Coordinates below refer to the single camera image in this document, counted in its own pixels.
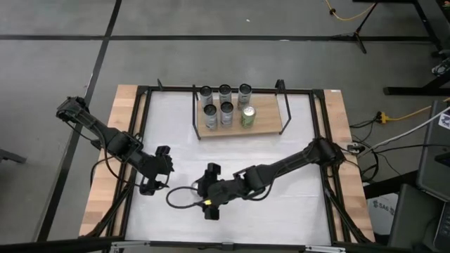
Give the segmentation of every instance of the wooden table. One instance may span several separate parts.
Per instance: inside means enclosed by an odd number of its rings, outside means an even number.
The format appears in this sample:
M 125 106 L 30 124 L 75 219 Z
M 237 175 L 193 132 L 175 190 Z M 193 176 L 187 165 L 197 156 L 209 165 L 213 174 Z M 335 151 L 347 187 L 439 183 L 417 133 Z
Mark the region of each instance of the wooden table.
M 136 97 L 137 85 L 119 85 L 117 93 L 115 95 L 114 103 L 108 121 L 109 127 L 118 128 L 121 131 L 127 131 L 131 120 L 131 112 L 133 110 L 134 101 Z M 326 108 L 328 111 L 328 121 L 331 128 L 331 134 L 333 141 L 341 146 L 346 143 L 352 142 L 352 136 L 350 134 L 350 128 L 347 121 L 347 113 L 345 112 L 344 101 L 342 94 L 339 90 L 325 90 Z M 138 110 L 138 117 L 140 119 L 143 113 L 144 96 L 140 101 Z M 325 136 L 325 130 L 323 127 L 323 119 L 321 117 L 321 106 L 319 100 L 316 101 L 319 125 L 321 127 L 321 135 Z M 140 127 L 141 123 L 138 120 L 136 122 L 136 129 Z M 350 154 L 345 155 L 350 161 L 357 162 L 356 158 Z M 103 159 L 103 153 L 101 153 L 99 159 Z M 118 173 L 120 163 L 117 160 L 110 161 L 111 168 Z M 359 169 L 348 162 L 343 163 L 339 170 L 340 182 L 342 188 L 342 194 L 345 202 L 345 209 L 351 216 L 355 224 L 362 230 L 364 235 L 374 241 L 371 220 L 368 215 L 368 209 L 366 204 L 366 198 L 364 197 L 364 190 L 361 182 Z M 87 201 L 86 210 L 84 212 L 84 218 L 79 230 L 80 235 L 85 235 L 90 232 L 95 225 L 101 220 L 103 215 L 107 212 L 113 201 L 115 192 L 115 186 L 117 179 L 110 174 L 106 169 L 104 163 L 97 166 L 96 173 L 94 175 L 94 181 L 92 183 L 91 192 L 89 193 L 89 199 Z M 335 226 L 337 232 L 337 238 L 339 241 L 343 241 L 342 226 L 340 223 L 340 217 L 334 210 Z M 122 209 L 119 210 L 117 217 L 121 217 Z M 113 235 L 119 234 L 119 226 L 121 219 L 117 218 Z

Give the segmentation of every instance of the can lid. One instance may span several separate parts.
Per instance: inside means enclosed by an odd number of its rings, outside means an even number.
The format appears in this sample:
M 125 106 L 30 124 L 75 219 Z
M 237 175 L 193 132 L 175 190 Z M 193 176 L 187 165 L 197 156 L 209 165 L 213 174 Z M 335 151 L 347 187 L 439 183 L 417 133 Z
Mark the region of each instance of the can lid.
M 206 105 L 205 108 L 203 108 L 203 112 L 205 112 L 206 115 L 212 116 L 216 114 L 217 109 L 215 105 Z
M 220 105 L 220 110 L 222 110 L 222 112 L 233 112 L 233 104 L 230 102 L 223 102 Z
M 239 86 L 239 91 L 244 94 L 249 94 L 250 92 L 252 92 L 252 87 L 248 84 L 241 84 Z
M 203 86 L 200 88 L 200 95 L 209 96 L 212 93 L 212 89 L 209 86 Z
M 242 113 L 243 113 L 245 116 L 253 116 L 253 115 L 255 115 L 256 111 L 255 111 L 255 109 L 254 109 L 252 106 L 246 106 L 246 107 L 244 107 L 244 109 L 242 110 Z
M 231 92 L 231 87 L 228 84 L 222 84 L 219 86 L 220 94 L 228 94 Z

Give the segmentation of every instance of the wooden tray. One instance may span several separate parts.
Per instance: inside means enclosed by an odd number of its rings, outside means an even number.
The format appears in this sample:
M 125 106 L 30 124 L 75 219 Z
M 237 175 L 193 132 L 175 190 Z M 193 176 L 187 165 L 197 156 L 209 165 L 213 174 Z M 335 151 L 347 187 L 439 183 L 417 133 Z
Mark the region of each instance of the wooden tray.
M 217 108 L 217 129 L 210 130 L 205 124 L 205 113 L 202 103 L 197 101 L 197 127 L 200 137 L 213 136 L 240 136 L 250 134 L 280 133 L 283 125 L 281 123 L 280 109 L 274 94 L 252 94 L 250 105 L 256 110 L 255 123 L 252 128 L 245 129 L 240 125 L 240 110 L 238 109 L 238 94 L 233 93 L 233 125 L 223 127 L 220 124 L 219 99 L 214 100 Z

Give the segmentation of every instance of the concrete floor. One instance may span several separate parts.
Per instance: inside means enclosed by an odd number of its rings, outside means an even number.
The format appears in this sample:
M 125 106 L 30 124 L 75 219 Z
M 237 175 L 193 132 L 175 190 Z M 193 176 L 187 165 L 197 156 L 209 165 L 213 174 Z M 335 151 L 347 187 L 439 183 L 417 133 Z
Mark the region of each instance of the concrete floor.
M 115 1 L 0 1 L 0 34 L 103 35 Z M 343 17 L 368 4 L 332 1 Z M 441 38 L 447 25 L 433 1 L 423 8 Z M 340 22 L 321 0 L 130 0 L 120 9 L 113 34 L 333 35 L 354 30 L 361 19 Z M 413 6 L 380 4 L 362 35 L 426 35 Z M 27 164 L 0 164 L 0 244 L 33 240 L 70 129 L 54 117 L 66 96 L 83 96 L 100 41 L 0 41 L 0 148 L 28 157 Z M 238 85 L 270 87 L 284 79 L 288 88 L 341 89 L 349 123 L 381 110 L 402 116 L 428 106 L 431 97 L 384 96 L 384 86 L 422 86 L 433 76 L 429 44 L 366 43 L 364 55 L 352 43 L 291 41 L 112 41 L 90 105 L 107 121 L 118 84 Z M 375 125 L 371 144 L 427 119 L 417 117 Z M 353 131 L 365 136 L 368 129 Z M 417 131 L 391 146 L 423 142 Z M 402 173 L 418 166 L 420 149 L 387 153 Z M 89 194 L 89 170 L 98 151 L 81 140 L 67 179 L 51 240 L 78 235 Z M 361 167 L 372 157 L 359 160 Z M 396 174 L 381 162 L 376 181 Z M 161 252 L 172 249 L 161 249 Z

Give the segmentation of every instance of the green can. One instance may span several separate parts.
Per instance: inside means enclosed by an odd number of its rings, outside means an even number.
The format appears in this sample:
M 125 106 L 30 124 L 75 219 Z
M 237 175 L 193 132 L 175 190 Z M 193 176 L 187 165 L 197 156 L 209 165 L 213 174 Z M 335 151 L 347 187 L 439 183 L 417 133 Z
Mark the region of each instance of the green can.
M 252 106 L 247 105 L 242 109 L 241 115 L 240 124 L 242 127 L 245 129 L 251 128 L 253 123 L 255 123 L 256 110 Z

